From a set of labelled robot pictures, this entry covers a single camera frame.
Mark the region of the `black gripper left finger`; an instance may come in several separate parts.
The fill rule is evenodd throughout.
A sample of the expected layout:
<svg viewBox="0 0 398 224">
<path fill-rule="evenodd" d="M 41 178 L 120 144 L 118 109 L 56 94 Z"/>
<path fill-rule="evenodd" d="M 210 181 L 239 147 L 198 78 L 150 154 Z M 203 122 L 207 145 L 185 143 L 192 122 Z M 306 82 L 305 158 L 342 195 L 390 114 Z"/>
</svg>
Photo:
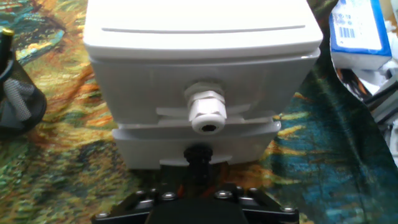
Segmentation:
<svg viewBox="0 0 398 224">
<path fill-rule="evenodd" d="M 92 224 L 144 224 L 150 212 L 165 202 L 184 196 L 184 186 L 160 185 L 147 190 L 140 189 L 111 207 L 90 218 Z"/>
</svg>

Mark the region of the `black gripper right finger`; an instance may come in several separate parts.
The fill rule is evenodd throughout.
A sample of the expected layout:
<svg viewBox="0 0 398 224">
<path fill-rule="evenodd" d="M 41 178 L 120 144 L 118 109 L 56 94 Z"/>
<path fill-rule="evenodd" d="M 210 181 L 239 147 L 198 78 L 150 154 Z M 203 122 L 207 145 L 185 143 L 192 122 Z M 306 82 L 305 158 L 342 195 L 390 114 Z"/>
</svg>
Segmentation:
<svg viewBox="0 0 398 224">
<path fill-rule="evenodd" d="M 215 190 L 213 198 L 237 205 L 248 223 L 299 224 L 297 208 L 280 205 L 257 188 L 244 190 L 238 185 L 223 185 Z"/>
</svg>

